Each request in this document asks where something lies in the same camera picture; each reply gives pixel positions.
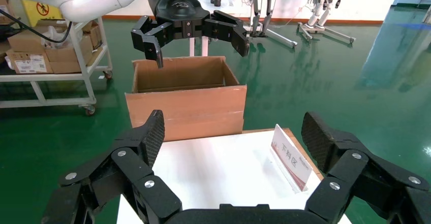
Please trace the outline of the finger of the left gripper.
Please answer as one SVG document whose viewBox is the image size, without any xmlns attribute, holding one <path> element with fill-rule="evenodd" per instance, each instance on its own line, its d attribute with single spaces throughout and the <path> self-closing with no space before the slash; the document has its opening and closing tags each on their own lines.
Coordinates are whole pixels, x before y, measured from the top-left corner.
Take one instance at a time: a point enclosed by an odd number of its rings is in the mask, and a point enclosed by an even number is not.
<svg viewBox="0 0 431 224">
<path fill-rule="evenodd" d="M 242 56 L 249 53 L 250 42 L 243 21 L 222 11 L 214 11 L 203 18 L 203 35 L 212 39 L 231 43 L 232 47 Z"/>
<path fill-rule="evenodd" d="M 173 35 L 173 23 L 159 24 L 149 16 L 142 16 L 131 30 L 133 47 L 154 60 L 159 69 L 163 68 L 162 47 L 173 40 Z"/>
</svg>

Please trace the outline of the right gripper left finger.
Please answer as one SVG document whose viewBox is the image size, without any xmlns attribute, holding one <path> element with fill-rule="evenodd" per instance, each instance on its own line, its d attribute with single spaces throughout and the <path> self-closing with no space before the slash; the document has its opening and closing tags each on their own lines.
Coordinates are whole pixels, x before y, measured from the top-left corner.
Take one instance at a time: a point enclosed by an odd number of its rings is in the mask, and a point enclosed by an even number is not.
<svg viewBox="0 0 431 224">
<path fill-rule="evenodd" d="M 118 196 L 143 223 L 166 223 L 181 212 L 182 203 L 152 169 L 164 137 L 163 112 L 153 110 L 142 126 L 125 131 L 107 151 L 59 178 L 41 223 L 94 223 Z"/>
</svg>

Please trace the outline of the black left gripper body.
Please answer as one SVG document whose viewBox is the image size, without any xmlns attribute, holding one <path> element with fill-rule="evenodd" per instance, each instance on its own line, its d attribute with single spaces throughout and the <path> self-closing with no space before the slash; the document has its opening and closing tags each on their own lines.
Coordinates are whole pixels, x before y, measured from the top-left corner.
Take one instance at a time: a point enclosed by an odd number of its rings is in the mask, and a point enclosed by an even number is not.
<svg viewBox="0 0 431 224">
<path fill-rule="evenodd" d="M 148 0 L 165 40 L 204 36 L 204 22 L 210 12 L 198 0 Z"/>
</svg>

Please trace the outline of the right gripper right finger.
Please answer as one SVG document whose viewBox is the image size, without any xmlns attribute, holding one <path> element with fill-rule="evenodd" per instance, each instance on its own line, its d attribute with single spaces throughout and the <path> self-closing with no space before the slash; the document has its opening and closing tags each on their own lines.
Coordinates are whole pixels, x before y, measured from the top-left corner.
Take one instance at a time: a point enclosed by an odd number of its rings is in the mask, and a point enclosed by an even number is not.
<svg viewBox="0 0 431 224">
<path fill-rule="evenodd" d="M 305 210 L 337 223 L 353 198 L 387 223 L 430 223 L 430 184 L 373 154 L 352 133 L 328 126 L 315 112 L 303 117 L 301 136 L 323 179 Z"/>
</svg>

